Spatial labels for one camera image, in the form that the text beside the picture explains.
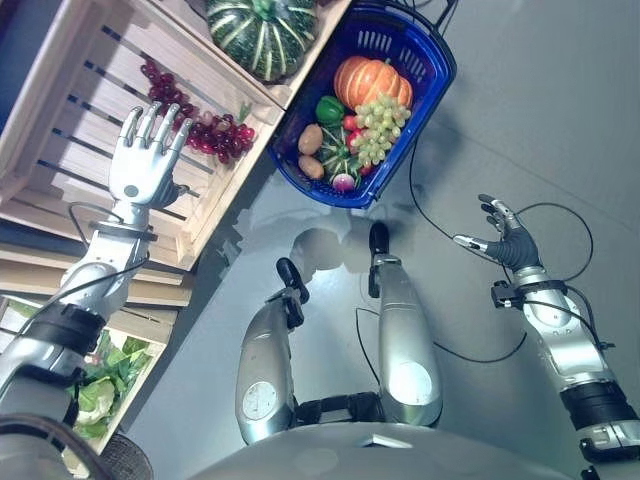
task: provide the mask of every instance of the green bell pepper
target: green bell pepper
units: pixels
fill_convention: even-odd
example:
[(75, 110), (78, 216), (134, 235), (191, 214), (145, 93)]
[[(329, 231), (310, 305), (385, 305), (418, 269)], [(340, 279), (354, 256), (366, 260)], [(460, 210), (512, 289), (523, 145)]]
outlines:
[(316, 118), (325, 127), (335, 127), (342, 123), (344, 105), (336, 97), (325, 95), (316, 105)]

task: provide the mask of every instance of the pumpkin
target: pumpkin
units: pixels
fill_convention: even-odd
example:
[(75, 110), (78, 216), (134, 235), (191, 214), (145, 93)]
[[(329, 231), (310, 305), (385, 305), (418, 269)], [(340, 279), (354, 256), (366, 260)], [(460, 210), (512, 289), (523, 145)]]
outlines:
[(352, 156), (347, 147), (347, 131), (342, 127), (322, 127), (322, 145), (316, 152), (316, 158), (320, 160), (324, 168), (324, 179), (329, 185), (337, 176), (347, 174), (354, 179), (354, 188), (358, 188), (362, 176), (358, 170), (362, 164), (357, 156)]
[(263, 82), (293, 74), (315, 40), (315, 0), (209, 0), (213, 42)]
[(409, 81), (400, 76), (388, 63), (354, 56), (340, 64), (333, 77), (333, 89), (342, 103), (351, 110), (377, 99), (384, 93), (411, 107), (413, 89)]

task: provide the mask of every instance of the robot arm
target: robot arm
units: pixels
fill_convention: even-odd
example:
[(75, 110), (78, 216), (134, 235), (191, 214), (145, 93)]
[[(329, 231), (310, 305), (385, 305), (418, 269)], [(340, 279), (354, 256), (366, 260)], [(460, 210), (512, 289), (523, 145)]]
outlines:
[[(59, 451), (56, 455), (52, 443), (38, 437), (38, 428), (18, 424), (35, 415), (44, 417), (40, 429), (51, 420), (73, 425), (78, 407), (66, 388), (78, 380), (85, 355), (95, 348), (109, 316), (124, 305), (129, 283), (146, 261), (149, 242), (156, 238), (149, 227), (149, 209), (170, 204), (180, 193), (172, 169), (191, 120), (183, 122), (174, 142), (165, 149), (179, 106), (172, 105), (151, 140), (159, 107), (155, 103), (139, 127), (140, 107), (124, 122), (109, 175), (115, 199), (112, 215), (93, 225), (95, 233), (86, 255), (65, 273), (60, 291), (0, 357), (0, 471), (12, 472), (10, 478), (67, 478), (41, 475), (49, 472), (51, 462), (60, 463)], [(59, 435), (64, 432), (54, 433), (58, 441)], [(43, 463), (33, 462), (33, 455)]]
[[(464, 235), (454, 240), (513, 271), (512, 285), (494, 285), (494, 303), (521, 309), (536, 332), (546, 370), (580, 436), (583, 456), (599, 464), (637, 462), (640, 420), (607, 365), (597, 335), (588, 333), (588, 324), (583, 324), (579, 309), (566, 296), (564, 283), (547, 275), (535, 242), (514, 212), (488, 195), (479, 199), (482, 209), (490, 214), (489, 222), (501, 232), (502, 241), (487, 242)], [(608, 465), (598, 467), (601, 470), (616, 469)]]

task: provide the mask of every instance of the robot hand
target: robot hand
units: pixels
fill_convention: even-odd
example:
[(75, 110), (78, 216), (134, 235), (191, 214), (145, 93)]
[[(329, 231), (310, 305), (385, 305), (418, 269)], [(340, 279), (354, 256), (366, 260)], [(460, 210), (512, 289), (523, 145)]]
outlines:
[(142, 108), (134, 108), (122, 125), (109, 172), (109, 190), (116, 200), (163, 208), (188, 189), (173, 182), (172, 171), (192, 120), (187, 118), (182, 122), (173, 143), (165, 150), (165, 141), (180, 106), (171, 105), (155, 138), (150, 139), (161, 105), (155, 102), (139, 126)]
[(478, 195), (478, 199), (482, 202), (482, 210), (490, 214), (487, 221), (502, 235), (501, 240), (489, 242), (466, 235), (456, 235), (453, 240), (458, 245), (495, 258), (514, 272), (527, 267), (541, 267), (538, 248), (513, 210), (502, 200), (486, 194)]

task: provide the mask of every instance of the blue basket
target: blue basket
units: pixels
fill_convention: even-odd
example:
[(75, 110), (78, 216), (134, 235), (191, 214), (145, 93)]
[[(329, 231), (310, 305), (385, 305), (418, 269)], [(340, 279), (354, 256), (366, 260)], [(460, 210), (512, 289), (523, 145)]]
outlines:
[[(436, 26), (447, 13), (445, 10)], [(367, 208), (380, 198), (456, 74), (453, 55), (436, 26), (402, 5), (352, 4), (267, 147), (276, 166), (298, 190), (318, 202), (342, 208)], [(339, 193), (324, 182), (307, 178), (298, 168), (298, 137), (308, 124), (316, 122), (314, 110), (320, 97), (334, 95), (333, 75), (352, 55), (390, 59), (398, 73), (411, 82), (413, 105), (411, 118), (386, 160), (363, 178), (358, 189)]]

